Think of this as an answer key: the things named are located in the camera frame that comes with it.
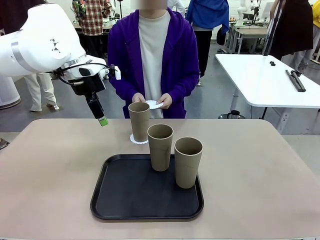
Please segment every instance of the sneaker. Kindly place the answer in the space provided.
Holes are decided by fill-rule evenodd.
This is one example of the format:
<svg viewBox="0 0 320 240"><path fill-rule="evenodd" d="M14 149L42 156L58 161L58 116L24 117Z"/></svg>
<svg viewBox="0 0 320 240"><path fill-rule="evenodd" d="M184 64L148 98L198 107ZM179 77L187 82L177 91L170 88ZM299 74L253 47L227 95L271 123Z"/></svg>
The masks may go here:
<svg viewBox="0 0 320 240"><path fill-rule="evenodd" d="M52 105L52 104L47 103L46 106L47 106L48 108L50 108L50 109L55 110L55 111L58 111L58 110L60 109L60 107L59 107L57 104Z"/></svg>

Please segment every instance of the gray t-shirt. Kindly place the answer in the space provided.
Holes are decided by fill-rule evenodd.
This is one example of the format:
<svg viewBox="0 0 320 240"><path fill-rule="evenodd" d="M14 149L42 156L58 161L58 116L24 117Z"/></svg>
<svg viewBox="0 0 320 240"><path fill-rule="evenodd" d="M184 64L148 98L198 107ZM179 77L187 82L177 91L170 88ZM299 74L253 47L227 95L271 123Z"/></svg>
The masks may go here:
<svg viewBox="0 0 320 240"><path fill-rule="evenodd" d="M162 94L162 60L171 16L168 11L159 18L139 16L139 38L144 78L145 100L158 101ZM161 109L150 110L152 119L164 117Z"/></svg>

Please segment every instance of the purple hoodie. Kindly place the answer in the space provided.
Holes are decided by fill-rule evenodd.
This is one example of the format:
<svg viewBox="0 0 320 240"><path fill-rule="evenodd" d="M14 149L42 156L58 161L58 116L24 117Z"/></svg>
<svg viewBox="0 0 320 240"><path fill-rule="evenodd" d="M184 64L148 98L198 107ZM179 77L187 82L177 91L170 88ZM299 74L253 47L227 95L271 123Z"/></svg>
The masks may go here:
<svg viewBox="0 0 320 240"><path fill-rule="evenodd" d="M171 20L163 49L161 92L170 94L172 105L163 110L163 117L184 119L184 98L195 89L200 75L197 41L191 25L182 15L170 9L168 12ZM112 27L108 39L108 65L118 66L122 77L121 80L112 78L110 82L125 100L125 118L129 118L128 106L134 94L141 93L145 97L138 26L139 11L136 10Z"/></svg>

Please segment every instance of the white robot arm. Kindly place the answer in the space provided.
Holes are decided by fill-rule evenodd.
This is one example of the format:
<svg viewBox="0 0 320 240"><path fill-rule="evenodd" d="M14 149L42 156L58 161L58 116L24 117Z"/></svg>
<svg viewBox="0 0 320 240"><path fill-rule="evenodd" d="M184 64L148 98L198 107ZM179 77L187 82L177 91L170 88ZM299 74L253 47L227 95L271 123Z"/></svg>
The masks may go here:
<svg viewBox="0 0 320 240"><path fill-rule="evenodd" d="M239 14L239 20L237 21L237 25L242 25L244 21L244 13L248 11L246 0L240 0L240 7L237 9Z"/></svg>
<svg viewBox="0 0 320 240"><path fill-rule="evenodd" d="M121 79L116 66L86 55L78 34L57 4L41 4L28 11L20 31L0 36L0 75L14 77L53 71L74 92L84 95L101 125L108 124L97 92L106 89L107 75Z"/></svg>

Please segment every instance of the cup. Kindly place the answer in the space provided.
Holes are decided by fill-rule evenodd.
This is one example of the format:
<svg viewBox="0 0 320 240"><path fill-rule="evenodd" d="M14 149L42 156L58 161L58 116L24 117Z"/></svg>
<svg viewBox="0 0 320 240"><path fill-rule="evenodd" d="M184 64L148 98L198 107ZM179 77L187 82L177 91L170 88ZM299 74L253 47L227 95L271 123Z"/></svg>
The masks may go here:
<svg viewBox="0 0 320 240"><path fill-rule="evenodd" d="M183 137L175 142L175 182L180 188L189 189L195 185L203 148L193 137Z"/></svg>
<svg viewBox="0 0 320 240"><path fill-rule="evenodd" d="M142 143L148 139L150 106L146 102L134 102L129 105L134 140Z"/></svg>
<svg viewBox="0 0 320 240"><path fill-rule="evenodd" d="M148 140L151 156L151 166L158 172L169 168L172 139L174 130L165 124L156 124L149 127Z"/></svg>

